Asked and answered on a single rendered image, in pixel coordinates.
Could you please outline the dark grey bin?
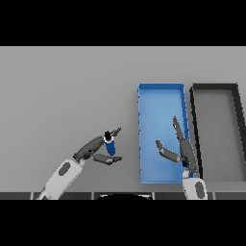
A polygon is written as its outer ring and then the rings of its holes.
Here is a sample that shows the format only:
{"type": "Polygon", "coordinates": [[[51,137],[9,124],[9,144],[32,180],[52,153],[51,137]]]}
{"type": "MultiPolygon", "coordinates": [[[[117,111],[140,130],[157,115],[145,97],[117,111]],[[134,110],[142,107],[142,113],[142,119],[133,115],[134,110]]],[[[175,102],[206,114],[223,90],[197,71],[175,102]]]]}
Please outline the dark grey bin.
{"type": "Polygon", "coordinates": [[[246,124],[238,84],[193,84],[195,146],[206,182],[246,182],[246,124]]]}

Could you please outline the blue bin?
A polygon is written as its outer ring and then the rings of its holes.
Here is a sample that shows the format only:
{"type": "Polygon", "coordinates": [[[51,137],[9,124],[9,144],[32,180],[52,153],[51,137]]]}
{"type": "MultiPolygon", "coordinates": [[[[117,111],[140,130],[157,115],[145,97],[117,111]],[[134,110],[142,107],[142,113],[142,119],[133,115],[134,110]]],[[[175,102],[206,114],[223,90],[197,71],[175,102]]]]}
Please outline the blue bin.
{"type": "Polygon", "coordinates": [[[179,185],[183,165],[162,157],[156,141],[179,154],[180,147],[173,117],[180,123],[182,133],[189,138],[188,117],[183,83],[139,83],[138,146],[140,182],[145,185],[179,185]]]}

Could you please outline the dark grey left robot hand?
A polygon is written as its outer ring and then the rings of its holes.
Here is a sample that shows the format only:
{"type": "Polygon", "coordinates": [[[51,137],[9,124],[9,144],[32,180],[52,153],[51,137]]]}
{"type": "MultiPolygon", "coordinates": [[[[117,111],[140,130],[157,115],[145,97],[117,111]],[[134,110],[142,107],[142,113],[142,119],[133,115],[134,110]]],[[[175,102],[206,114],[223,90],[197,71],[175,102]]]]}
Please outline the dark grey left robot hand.
{"type": "MultiPolygon", "coordinates": [[[[111,132],[109,131],[109,132],[112,134],[113,139],[114,139],[120,131],[121,131],[121,128],[118,127],[117,129],[111,132]]],[[[113,156],[111,156],[109,153],[107,153],[106,155],[97,154],[97,151],[103,145],[105,145],[104,135],[99,135],[95,137],[93,140],[91,140],[90,142],[88,142],[86,145],[84,145],[78,152],[76,152],[73,155],[73,158],[77,162],[81,162],[82,160],[88,160],[89,158],[93,158],[94,161],[98,161],[106,165],[111,165],[114,162],[118,162],[122,160],[121,157],[117,157],[115,154],[113,156]]]]}

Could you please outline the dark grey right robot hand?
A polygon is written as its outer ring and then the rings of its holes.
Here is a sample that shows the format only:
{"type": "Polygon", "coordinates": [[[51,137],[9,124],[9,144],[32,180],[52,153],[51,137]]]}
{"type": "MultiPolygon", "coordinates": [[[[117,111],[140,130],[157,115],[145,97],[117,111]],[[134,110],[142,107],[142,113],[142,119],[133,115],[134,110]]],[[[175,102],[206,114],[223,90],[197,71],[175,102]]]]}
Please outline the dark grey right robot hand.
{"type": "Polygon", "coordinates": [[[165,148],[159,140],[156,140],[156,145],[159,149],[160,155],[173,162],[181,161],[183,163],[183,167],[187,168],[190,174],[198,174],[199,168],[193,147],[190,141],[184,136],[176,116],[173,117],[173,127],[176,132],[176,137],[179,141],[180,153],[177,154],[174,151],[165,148]]]}

